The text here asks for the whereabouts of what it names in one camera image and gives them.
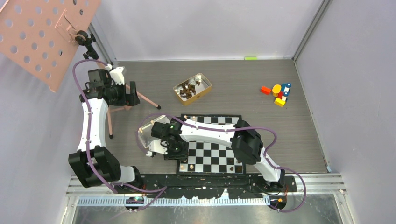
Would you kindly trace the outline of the black white chessboard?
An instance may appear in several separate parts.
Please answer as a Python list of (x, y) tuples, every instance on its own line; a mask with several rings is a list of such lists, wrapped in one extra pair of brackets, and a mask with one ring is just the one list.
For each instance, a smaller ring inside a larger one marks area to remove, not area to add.
[[(183, 117), (194, 119), (197, 122), (208, 124), (235, 125), (238, 120), (242, 119), (241, 115), (224, 115), (224, 114), (182, 114)], [(239, 162), (234, 157), (232, 149), (209, 142), (193, 141), (189, 143), (188, 159), (178, 161), (176, 173), (178, 175), (245, 175), (246, 165)], [(184, 171), (180, 171), (180, 166), (184, 166)], [(235, 167), (242, 166), (241, 173), (235, 172)]]

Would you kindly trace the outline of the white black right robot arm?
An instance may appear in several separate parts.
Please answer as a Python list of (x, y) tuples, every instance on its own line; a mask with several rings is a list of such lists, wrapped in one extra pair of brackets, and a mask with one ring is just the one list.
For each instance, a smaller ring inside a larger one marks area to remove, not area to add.
[(151, 136), (165, 141), (166, 160), (185, 162), (190, 156), (190, 144), (208, 142), (225, 146), (233, 151), (234, 158), (253, 165), (263, 176), (271, 191), (285, 186), (285, 171), (267, 154), (256, 127), (243, 120), (235, 125), (206, 124), (186, 119), (173, 118), (169, 123), (154, 122)]

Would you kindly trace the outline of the silver tin lid tray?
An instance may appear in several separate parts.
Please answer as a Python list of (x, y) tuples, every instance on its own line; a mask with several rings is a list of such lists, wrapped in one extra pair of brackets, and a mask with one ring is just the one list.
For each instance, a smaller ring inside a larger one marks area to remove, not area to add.
[(144, 121), (143, 125), (141, 125), (136, 132), (138, 147), (143, 152), (147, 152), (149, 150), (150, 143), (154, 140), (158, 140), (158, 138), (151, 136), (151, 129), (154, 123), (169, 123), (169, 121), (169, 118), (165, 115), (160, 115), (157, 118), (148, 118), (146, 121)]

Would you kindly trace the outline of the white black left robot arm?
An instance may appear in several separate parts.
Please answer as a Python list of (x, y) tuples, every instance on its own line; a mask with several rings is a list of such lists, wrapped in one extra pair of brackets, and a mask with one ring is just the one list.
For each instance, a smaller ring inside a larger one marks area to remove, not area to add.
[(124, 67), (88, 71), (79, 98), (84, 112), (83, 132), (77, 152), (70, 154), (68, 163), (85, 188), (105, 182), (125, 183), (132, 193), (142, 190), (143, 180), (137, 167), (122, 166), (106, 147), (105, 122), (109, 106), (135, 106), (140, 103), (135, 82), (127, 93)]

